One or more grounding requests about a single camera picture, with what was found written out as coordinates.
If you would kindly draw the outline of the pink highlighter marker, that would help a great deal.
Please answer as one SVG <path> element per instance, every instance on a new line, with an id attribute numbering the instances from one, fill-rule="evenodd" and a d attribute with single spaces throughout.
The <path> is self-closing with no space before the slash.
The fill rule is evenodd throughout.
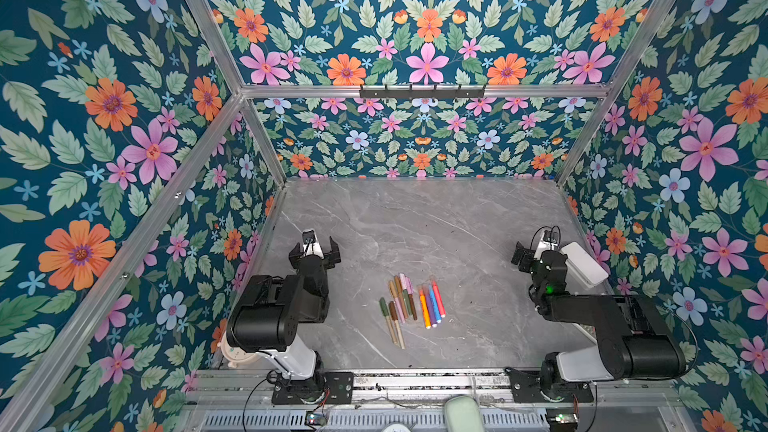
<path id="1" fill-rule="evenodd" d="M 437 304 L 438 304 L 438 308 L 439 308 L 439 312 L 440 312 L 440 316 L 443 319 L 446 316 L 446 312 L 445 312 L 445 308 L 444 308 L 444 305 L 443 305 L 443 301 L 442 301 L 442 297 L 441 297 L 441 293 L 440 293 L 440 289 L 439 289 L 438 283 L 437 283 L 437 281 L 436 281 L 436 279 L 434 277 L 430 278 L 430 285 L 431 285 L 431 287 L 434 290 L 434 293 L 435 293 L 435 296 L 436 296 L 436 300 L 437 300 Z"/>

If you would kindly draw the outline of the purple marker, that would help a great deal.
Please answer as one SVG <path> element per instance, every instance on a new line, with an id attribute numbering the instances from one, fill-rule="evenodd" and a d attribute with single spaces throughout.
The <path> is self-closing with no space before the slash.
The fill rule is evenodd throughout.
<path id="1" fill-rule="evenodd" d="M 426 304 L 426 309 L 427 309 L 429 321 L 430 321 L 430 327 L 435 328 L 437 326 L 437 315 L 434 312 L 432 300 L 430 297 L 430 292 L 426 285 L 422 286 L 422 295 L 424 297 L 424 302 Z"/>

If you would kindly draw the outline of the blue marker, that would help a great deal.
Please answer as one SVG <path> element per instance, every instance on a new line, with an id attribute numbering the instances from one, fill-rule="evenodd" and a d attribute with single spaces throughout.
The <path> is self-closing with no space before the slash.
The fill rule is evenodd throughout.
<path id="1" fill-rule="evenodd" d="M 431 300 L 432 300 L 434 312 L 437 315 L 437 325 L 438 325 L 441 322 L 442 318 L 440 316 L 440 312 L 439 312 L 436 296 L 435 296 L 434 290 L 433 290 L 433 288 L 431 287 L 430 284 L 427 285 L 427 288 L 429 289 L 429 292 L 430 292 L 430 297 L 431 297 Z"/>

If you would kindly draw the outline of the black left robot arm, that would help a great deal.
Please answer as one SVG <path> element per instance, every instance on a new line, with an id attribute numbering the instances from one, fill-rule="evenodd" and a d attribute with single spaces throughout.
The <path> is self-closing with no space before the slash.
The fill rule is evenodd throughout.
<path id="1" fill-rule="evenodd" d="M 228 319 L 219 349 L 236 369 L 260 359 L 276 372 L 275 384 L 304 403 L 328 393 L 322 359 L 299 337 L 301 324 L 321 324 L 330 307 L 328 271 L 341 262 L 338 243 L 322 248 L 313 230 L 289 252 L 293 272 L 284 277 L 254 275 Z"/>

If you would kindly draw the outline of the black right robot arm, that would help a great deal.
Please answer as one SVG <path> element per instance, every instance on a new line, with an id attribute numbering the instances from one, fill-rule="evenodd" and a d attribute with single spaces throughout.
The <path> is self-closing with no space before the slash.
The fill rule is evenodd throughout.
<path id="1" fill-rule="evenodd" d="M 589 385 L 623 379 L 667 381 L 688 373 L 685 355 L 656 306 L 635 295 L 575 294 L 568 281 L 595 287 L 608 277 L 583 247 L 561 248 L 543 241 L 525 247 L 518 242 L 511 263 L 528 274 L 535 310 L 549 322 L 589 326 L 595 344 L 547 354 L 537 374 L 537 387 L 550 401 L 586 401 Z"/>

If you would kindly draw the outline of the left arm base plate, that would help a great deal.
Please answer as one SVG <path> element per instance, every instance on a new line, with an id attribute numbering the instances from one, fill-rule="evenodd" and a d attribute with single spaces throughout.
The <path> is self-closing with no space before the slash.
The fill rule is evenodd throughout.
<path id="1" fill-rule="evenodd" d="M 273 405 L 349 405 L 355 376 L 352 372 L 321 372 L 303 380 L 279 379 L 274 385 Z"/>

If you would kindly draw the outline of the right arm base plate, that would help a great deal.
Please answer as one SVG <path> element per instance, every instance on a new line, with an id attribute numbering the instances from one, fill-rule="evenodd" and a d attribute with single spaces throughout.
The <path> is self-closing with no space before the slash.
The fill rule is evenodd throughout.
<path id="1" fill-rule="evenodd" d="M 505 367 L 504 374 L 509 379 L 510 390 L 516 403 L 593 403 L 594 393 L 589 383 L 562 382 L 559 377 L 546 372 L 521 370 Z"/>

